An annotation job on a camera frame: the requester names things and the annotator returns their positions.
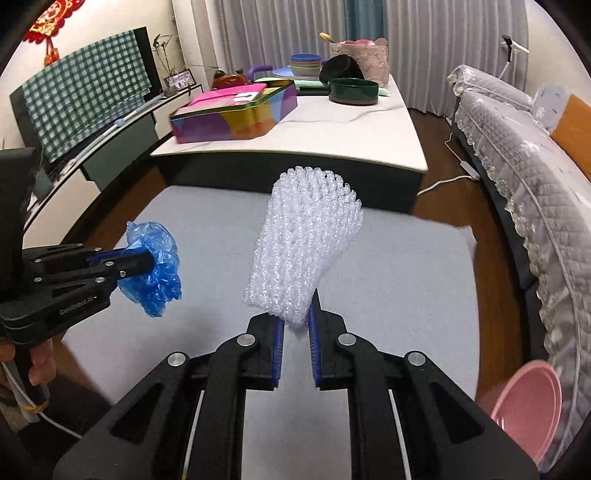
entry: teal curtain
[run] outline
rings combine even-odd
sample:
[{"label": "teal curtain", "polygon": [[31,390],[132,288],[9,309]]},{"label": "teal curtain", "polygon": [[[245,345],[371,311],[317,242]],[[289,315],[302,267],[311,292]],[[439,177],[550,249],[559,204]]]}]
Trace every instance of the teal curtain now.
[{"label": "teal curtain", "polygon": [[384,0],[345,0],[347,38],[375,40],[388,31]]}]

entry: green checkered cloth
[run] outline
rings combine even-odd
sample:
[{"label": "green checkered cloth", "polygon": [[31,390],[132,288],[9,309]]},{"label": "green checkered cloth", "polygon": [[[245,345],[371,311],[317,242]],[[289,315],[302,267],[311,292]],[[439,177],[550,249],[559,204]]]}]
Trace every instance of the green checkered cloth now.
[{"label": "green checkered cloth", "polygon": [[130,30],[49,65],[22,91],[46,158],[53,161],[144,103],[150,81]]}]

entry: gray table surface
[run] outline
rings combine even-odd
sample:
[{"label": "gray table surface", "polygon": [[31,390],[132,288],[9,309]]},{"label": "gray table surface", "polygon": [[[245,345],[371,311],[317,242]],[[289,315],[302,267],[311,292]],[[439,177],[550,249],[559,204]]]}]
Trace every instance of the gray table surface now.
[{"label": "gray table surface", "polygon": [[[65,343],[108,399],[119,400],[170,352],[214,351],[259,313],[241,299],[268,198],[169,187],[139,215],[137,221],[161,222],[175,237],[183,299],[153,319],[117,290],[110,308],[68,331]],[[396,355],[425,352],[474,397],[478,305],[458,229],[365,209],[360,234],[319,294],[349,331]],[[242,477],[350,478],[347,396],[314,388],[307,334],[286,331],[279,389],[247,393]]]}]

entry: power strip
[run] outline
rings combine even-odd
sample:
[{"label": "power strip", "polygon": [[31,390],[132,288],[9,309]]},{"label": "power strip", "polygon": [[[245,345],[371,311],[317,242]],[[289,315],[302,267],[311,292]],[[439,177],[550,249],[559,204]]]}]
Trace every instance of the power strip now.
[{"label": "power strip", "polygon": [[466,170],[466,173],[472,177],[472,180],[480,180],[480,175],[478,175],[478,172],[474,170],[474,168],[472,168],[472,166],[466,160],[462,160],[460,162],[460,166]]}]

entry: finger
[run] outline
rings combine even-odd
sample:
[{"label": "finger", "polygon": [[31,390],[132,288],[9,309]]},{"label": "finger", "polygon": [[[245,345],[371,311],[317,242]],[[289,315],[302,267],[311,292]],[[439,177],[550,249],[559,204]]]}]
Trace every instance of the finger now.
[{"label": "finger", "polygon": [[14,360],[14,345],[0,345],[0,362]]},{"label": "finger", "polygon": [[53,358],[53,342],[51,339],[31,348],[31,363],[33,367],[36,368],[44,365],[50,358]]},{"label": "finger", "polygon": [[29,382],[36,386],[42,383],[49,383],[56,377],[56,362],[53,358],[38,367],[32,367],[29,372]]}]

